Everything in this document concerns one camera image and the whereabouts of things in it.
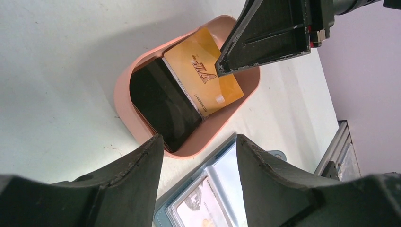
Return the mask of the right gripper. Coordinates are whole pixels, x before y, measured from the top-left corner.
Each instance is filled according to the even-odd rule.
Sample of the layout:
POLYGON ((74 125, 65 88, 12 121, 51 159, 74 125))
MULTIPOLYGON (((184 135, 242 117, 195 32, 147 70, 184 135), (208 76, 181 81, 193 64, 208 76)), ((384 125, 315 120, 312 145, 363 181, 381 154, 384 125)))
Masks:
POLYGON ((332 0, 247 0, 220 49, 217 75, 309 54, 333 25, 332 0))

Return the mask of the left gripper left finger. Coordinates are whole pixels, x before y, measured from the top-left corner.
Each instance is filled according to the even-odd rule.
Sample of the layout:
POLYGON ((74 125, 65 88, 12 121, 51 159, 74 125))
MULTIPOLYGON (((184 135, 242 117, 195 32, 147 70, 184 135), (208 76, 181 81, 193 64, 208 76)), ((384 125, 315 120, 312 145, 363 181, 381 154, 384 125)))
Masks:
POLYGON ((76 180, 45 184, 0 177, 3 227, 149 227, 164 157, 155 135, 136 150, 76 180))

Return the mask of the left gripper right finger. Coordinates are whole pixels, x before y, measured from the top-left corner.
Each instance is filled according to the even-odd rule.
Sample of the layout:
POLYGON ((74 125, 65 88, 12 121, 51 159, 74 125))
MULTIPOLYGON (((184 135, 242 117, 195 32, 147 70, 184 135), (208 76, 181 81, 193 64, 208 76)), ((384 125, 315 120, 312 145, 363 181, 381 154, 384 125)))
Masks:
POLYGON ((245 135, 236 154, 250 227, 398 227, 401 176, 353 181, 317 176, 260 148, 245 135))

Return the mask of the blue card holder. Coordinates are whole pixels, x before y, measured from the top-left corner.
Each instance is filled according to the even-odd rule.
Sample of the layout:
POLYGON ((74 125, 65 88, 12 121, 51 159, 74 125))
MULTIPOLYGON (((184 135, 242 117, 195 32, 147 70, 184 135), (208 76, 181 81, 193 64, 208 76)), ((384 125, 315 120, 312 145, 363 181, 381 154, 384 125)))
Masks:
POLYGON ((246 227, 233 134, 159 201, 155 227, 246 227))

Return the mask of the black card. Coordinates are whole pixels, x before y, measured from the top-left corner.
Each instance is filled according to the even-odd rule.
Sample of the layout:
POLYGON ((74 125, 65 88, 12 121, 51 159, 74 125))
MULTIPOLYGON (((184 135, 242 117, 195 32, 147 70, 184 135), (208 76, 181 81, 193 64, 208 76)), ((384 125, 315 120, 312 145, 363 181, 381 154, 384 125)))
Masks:
POLYGON ((129 91, 133 105, 155 132, 163 136, 171 153, 177 152, 202 122, 161 58, 131 74, 129 91))

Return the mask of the white portrait card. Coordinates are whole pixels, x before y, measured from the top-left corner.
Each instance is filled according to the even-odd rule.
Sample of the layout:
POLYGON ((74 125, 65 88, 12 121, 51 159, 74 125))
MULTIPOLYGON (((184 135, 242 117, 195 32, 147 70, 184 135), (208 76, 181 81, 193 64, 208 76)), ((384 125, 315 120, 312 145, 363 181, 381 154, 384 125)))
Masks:
POLYGON ((174 210, 183 227, 231 227, 210 178, 195 184, 174 210))

